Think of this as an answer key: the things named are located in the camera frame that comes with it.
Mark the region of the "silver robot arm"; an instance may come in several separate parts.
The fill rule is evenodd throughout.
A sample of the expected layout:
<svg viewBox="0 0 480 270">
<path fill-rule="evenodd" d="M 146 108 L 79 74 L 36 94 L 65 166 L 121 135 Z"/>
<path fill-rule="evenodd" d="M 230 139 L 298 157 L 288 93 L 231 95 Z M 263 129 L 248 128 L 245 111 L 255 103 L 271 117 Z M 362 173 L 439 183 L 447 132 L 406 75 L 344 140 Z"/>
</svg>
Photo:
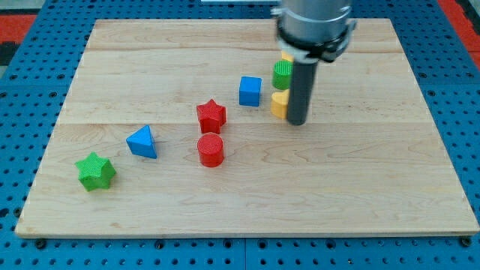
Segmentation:
<svg viewBox="0 0 480 270">
<path fill-rule="evenodd" d="M 347 49 L 356 28 L 350 0 L 282 0 L 271 9 L 279 47 L 293 57 L 286 119 L 307 120 L 319 62 L 332 63 Z"/>
</svg>

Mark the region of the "yellow block behind arm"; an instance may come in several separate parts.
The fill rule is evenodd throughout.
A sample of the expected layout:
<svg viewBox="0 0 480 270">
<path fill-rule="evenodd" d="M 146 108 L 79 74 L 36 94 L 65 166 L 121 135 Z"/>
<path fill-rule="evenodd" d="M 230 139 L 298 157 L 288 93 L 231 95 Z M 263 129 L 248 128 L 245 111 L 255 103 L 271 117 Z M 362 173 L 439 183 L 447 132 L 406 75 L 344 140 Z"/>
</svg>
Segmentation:
<svg viewBox="0 0 480 270">
<path fill-rule="evenodd" d="M 281 51 L 281 58 L 285 61 L 288 61 L 288 62 L 293 62 L 294 61 L 294 58 L 292 55 L 290 55 L 288 52 L 286 51 Z"/>
</svg>

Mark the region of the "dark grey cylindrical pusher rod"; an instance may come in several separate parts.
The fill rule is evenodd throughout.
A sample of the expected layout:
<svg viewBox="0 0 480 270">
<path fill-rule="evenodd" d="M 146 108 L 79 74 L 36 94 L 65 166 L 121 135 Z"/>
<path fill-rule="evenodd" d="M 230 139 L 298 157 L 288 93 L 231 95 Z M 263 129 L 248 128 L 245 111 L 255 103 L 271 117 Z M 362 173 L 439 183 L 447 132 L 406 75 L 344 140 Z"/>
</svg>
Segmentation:
<svg viewBox="0 0 480 270">
<path fill-rule="evenodd" d="M 291 125 L 303 125 L 307 120 L 317 65 L 317 61 L 293 62 L 286 114 L 286 119 Z"/>
</svg>

